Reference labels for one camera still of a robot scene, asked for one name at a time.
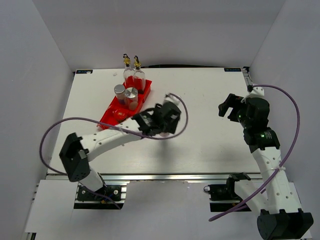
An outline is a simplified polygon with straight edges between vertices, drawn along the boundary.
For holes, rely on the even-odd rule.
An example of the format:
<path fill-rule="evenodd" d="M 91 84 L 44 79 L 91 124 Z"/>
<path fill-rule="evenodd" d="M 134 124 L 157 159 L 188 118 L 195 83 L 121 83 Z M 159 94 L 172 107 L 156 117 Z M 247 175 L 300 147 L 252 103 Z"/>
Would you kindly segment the tall white powder shaker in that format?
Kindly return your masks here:
<path fill-rule="evenodd" d="M 125 102 L 130 111 L 134 111 L 138 106 L 138 90 L 134 87 L 128 87 L 124 91 Z"/>

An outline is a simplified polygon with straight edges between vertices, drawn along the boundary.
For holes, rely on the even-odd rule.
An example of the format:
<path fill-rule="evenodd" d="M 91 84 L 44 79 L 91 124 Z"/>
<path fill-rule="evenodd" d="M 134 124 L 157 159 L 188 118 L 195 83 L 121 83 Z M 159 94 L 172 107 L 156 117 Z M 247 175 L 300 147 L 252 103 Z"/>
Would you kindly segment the red lid sauce jar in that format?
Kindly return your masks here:
<path fill-rule="evenodd" d="M 122 123 L 128 118 L 128 114 L 126 111 L 123 111 L 122 109 L 117 109 L 114 111 L 113 117 L 118 123 Z"/>

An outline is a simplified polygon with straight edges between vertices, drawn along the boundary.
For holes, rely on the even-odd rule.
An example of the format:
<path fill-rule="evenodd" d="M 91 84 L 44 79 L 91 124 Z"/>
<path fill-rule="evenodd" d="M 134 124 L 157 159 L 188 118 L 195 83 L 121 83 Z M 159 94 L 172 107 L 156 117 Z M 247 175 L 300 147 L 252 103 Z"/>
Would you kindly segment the dark sauce bottle gold pourer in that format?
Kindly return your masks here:
<path fill-rule="evenodd" d="M 134 74 L 133 83 L 139 94 L 143 94 L 146 87 L 146 76 L 141 70 L 141 63 L 137 55 L 134 56 Z"/>

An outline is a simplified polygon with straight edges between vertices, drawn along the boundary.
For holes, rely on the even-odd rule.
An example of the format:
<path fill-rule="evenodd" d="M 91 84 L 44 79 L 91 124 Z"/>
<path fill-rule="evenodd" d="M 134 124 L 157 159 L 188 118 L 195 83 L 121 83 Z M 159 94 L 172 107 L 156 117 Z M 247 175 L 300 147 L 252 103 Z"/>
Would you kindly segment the short white shaker silver lid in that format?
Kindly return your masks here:
<path fill-rule="evenodd" d="M 121 105 L 126 104 L 125 90 L 126 88 L 123 84 L 118 84 L 114 87 L 115 97 Z"/>

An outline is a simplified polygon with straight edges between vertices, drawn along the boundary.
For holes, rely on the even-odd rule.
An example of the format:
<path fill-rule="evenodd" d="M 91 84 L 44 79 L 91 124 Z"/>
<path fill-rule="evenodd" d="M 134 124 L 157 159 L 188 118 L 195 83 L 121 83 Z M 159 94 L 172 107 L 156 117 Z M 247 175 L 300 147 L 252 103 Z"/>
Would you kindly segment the clear bottle gold pourer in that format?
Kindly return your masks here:
<path fill-rule="evenodd" d="M 125 65 L 125 68 L 123 71 L 125 87 L 134 88 L 135 83 L 134 83 L 133 76 L 134 76 L 135 70 L 131 67 L 131 60 L 126 53 L 123 54 L 123 62 Z"/>

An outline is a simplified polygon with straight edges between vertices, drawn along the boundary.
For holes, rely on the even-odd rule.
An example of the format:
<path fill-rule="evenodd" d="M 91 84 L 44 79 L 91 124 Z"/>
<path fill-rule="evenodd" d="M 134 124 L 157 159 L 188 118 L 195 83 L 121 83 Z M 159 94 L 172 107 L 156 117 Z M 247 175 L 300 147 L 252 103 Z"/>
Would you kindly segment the small red label jar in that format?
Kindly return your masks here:
<path fill-rule="evenodd" d="M 159 134 L 162 138 L 167 138 L 167 137 L 169 137 L 170 135 L 171 135 L 171 133 L 169 133 L 169 132 L 162 132 L 162 133 L 160 133 Z"/>

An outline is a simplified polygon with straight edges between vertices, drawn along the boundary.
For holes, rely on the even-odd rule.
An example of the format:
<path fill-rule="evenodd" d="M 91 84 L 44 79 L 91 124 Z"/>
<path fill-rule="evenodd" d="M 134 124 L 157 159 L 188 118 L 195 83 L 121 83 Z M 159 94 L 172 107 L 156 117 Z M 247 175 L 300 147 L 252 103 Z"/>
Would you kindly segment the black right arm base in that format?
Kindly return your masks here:
<path fill-rule="evenodd" d="M 209 184 L 203 188 L 209 195 L 209 206 L 212 213 L 225 212 L 238 205 L 242 199 L 229 193 L 226 184 Z"/>

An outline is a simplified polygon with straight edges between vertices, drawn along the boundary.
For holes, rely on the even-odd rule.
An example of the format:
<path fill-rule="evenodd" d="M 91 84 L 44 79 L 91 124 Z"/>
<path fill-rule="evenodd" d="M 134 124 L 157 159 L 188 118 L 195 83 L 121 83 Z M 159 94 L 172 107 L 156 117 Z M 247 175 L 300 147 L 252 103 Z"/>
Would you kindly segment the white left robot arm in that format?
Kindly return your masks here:
<path fill-rule="evenodd" d="M 69 134 L 59 153 L 68 180 L 82 184 L 94 199 L 103 198 L 107 187 L 101 176 L 90 167 L 90 162 L 126 143 L 162 133 L 174 134 L 180 117 L 179 107 L 167 101 L 106 130 L 84 136 L 77 136 L 75 132 Z"/>

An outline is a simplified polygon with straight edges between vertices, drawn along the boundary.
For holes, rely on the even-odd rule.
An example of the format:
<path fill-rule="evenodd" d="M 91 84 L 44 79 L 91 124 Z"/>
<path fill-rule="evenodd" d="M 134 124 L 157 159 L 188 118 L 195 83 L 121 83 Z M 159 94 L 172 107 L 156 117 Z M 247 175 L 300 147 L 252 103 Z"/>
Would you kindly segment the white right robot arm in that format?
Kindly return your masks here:
<path fill-rule="evenodd" d="M 245 202 L 256 216 L 262 239 L 300 239 L 314 219 L 311 213 L 303 211 L 281 165 L 278 137 L 268 127 L 269 102 L 260 97 L 243 98 L 231 93 L 218 106 L 219 116 L 223 117 L 228 109 L 231 109 L 228 119 L 243 127 L 244 141 L 258 165 L 263 184 L 259 190 L 245 174 L 231 175 L 227 179 L 226 195 Z"/>

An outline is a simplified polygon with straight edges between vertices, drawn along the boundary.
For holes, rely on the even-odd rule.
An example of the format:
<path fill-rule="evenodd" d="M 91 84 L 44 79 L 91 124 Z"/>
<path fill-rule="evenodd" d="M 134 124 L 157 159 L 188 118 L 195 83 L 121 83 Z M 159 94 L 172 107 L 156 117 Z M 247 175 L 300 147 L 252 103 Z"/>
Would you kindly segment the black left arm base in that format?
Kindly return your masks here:
<path fill-rule="evenodd" d="M 96 192 L 79 183 L 73 208 L 76 210 L 121 210 L 125 203 L 128 183 L 128 181 L 106 181 L 105 186 Z"/>

